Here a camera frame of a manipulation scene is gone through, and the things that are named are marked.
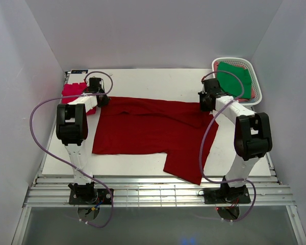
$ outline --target gray wall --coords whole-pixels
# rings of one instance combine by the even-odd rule
[[[269,114],[278,177],[290,184],[306,232],[306,1],[285,0],[252,58]]]
[[[29,132],[31,110],[62,88],[63,72],[24,0],[0,0],[0,244],[10,244],[42,152]],[[54,104],[34,119],[48,139]]]
[[[251,58],[282,0],[26,0],[64,70]]]

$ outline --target metal frame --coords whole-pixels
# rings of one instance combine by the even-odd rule
[[[65,83],[70,72],[66,73]],[[52,138],[55,122],[53,123],[47,148]],[[269,153],[266,155],[269,163],[270,177],[252,177],[257,189],[256,206],[286,206],[298,244],[306,244],[295,200],[288,185],[279,183]],[[74,207],[68,204],[70,190],[67,185],[73,182],[73,176],[48,177],[42,175],[46,154],[44,155],[32,187],[28,189],[24,208],[12,244],[22,243],[32,207]],[[201,207],[216,206],[203,203],[203,197],[198,192],[203,188],[215,188],[219,185],[202,180],[200,186],[188,183],[176,177],[102,177],[95,176],[109,187],[114,188],[115,207]],[[221,181],[222,177],[211,178]],[[247,185],[250,195],[253,189]]]

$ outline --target laundry basket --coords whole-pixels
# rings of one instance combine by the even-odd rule
[[[254,68],[248,60],[245,60],[245,59],[242,59],[242,58],[235,58],[235,57],[217,58],[212,62],[212,71],[214,71],[214,63],[215,62],[225,62],[225,63],[230,64],[230,65],[242,65],[246,69],[248,69],[249,75],[250,75],[251,81],[252,81],[251,85],[252,85],[253,90],[255,92],[255,98],[252,98],[249,101],[240,102],[240,103],[245,107],[252,107],[254,105],[257,105],[259,102],[261,102],[261,100],[262,100],[261,88],[260,88],[259,82],[257,80]]]

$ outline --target purple cable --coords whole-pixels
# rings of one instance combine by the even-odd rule
[[[100,73],[100,74],[103,74],[103,75],[106,75],[110,81],[111,81],[111,87],[109,89],[108,92],[106,93],[88,93],[88,94],[79,94],[79,95],[69,95],[69,96],[62,96],[62,97],[58,97],[58,98],[53,98],[53,99],[48,99],[46,101],[42,101],[40,104],[38,104],[33,110],[32,110],[32,113],[31,113],[31,116],[30,116],[30,130],[31,130],[31,135],[32,135],[32,138],[34,139],[35,143],[41,148],[41,150],[43,150],[45,153],[49,154],[50,156],[58,159],[59,161],[62,161],[66,164],[68,164],[69,166],[71,166],[72,168],[76,169],[78,172],[80,172],[82,175],[86,176],[87,178],[101,184],[102,186],[104,186],[107,190],[108,190],[108,193],[110,194],[111,196],[111,213],[110,213],[110,216],[108,218],[108,220],[101,226],[99,225],[96,225],[94,223],[90,223],[90,222],[87,222],[87,224],[91,225],[91,226],[94,226],[94,227],[97,227],[97,228],[103,228],[105,226],[107,226],[107,224],[110,222],[111,218],[112,218],[112,215],[113,215],[113,195],[111,193],[111,190],[109,189],[109,187],[103,183],[102,181],[96,179],[96,178],[93,178],[92,176],[89,176],[87,173],[85,173],[84,171],[78,169],[75,165],[73,165],[72,163],[52,154],[51,152],[49,152],[46,148],[44,148],[40,142],[37,140],[37,138],[35,137],[35,134],[34,134],[34,130],[33,130],[33,116],[34,116],[34,113],[35,111],[42,105],[44,105],[45,103],[47,102],[50,102],[50,101],[55,101],[55,100],[60,100],[60,99],[63,99],[63,98],[74,98],[74,97],[82,97],[82,96],[89,96],[89,95],[106,95],[108,93],[110,93],[110,91],[112,90],[113,88],[113,80],[111,78],[111,76],[109,76],[108,74],[106,74],[105,72],[103,71],[92,71],[90,73],[88,73],[86,75],[86,77],[84,78],[84,81],[86,82],[86,78],[90,75],[90,74],[93,74],[93,73]]]
[[[254,190],[254,198],[253,198],[253,201],[251,202],[251,206],[249,207],[249,209],[247,210],[247,212],[240,218],[238,219],[235,219],[233,220],[233,222],[237,222],[237,221],[241,221],[242,219],[244,219],[247,215],[249,215],[249,213],[251,212],[251,210],[253,209],[253,206],[255,204],[255,201],[256,201],[256,188],[254,186],[254,183],[251,182],[250,180],[245,180],[245,179],[233,179],[233,180],[225,180],[225,181],[213,181],[213,180],[210,180],[205,174],[204,174],[204,169],[203,169],[203,165],[202,165],[202,154],[203,154],[203,147],[204,147],[204,143],[205,143],[205,139],[208,135],[208,132],[212,126],[212,124],[215,122],[215,119],[229,106],[231,105],[231,103],[233,103],[235,100],[239,99],[243,94],[244,94],[244,85],[243,83],[240,81],[240,79],[235,75],[235,74],[232,74],[231,72],[228,72],[228,71],[224,71],[224,70],[216,70],[216,71],[212,71],[210,73],[208,73],[206,76],[204,76],[202,78],[202,81],[209,75],[211,74],[216,74],[218,72],[223,72],[223,73],[226,73],[226,74],[229,74],[233,77],[235,77],[238,82],[240,83],[240,86],[241,86],[241,94],[238,95],[237,97],[235,97],[232,101],[230,101],[229,103],[227,103],[221,110],[219,110],[216,115],[212,118],[210,124],[208,125],[208,128],[206,129],[205,133],[204,133],[204,136],[203,136],[203,139],[202,139],[202,142],[200,144],[200,149],[199,149],[199,157],[198,157],[198,161],[199,161],[199,170],[200,170],[200,173],[202,174],[202,176],[209,182],[213,183],[213,184],[224,184],[224,183],[230,183],[230,182],[236,182],[236,181],[246,181],[248,182],[249,184],[252,185],[253,187],[253,190]]]

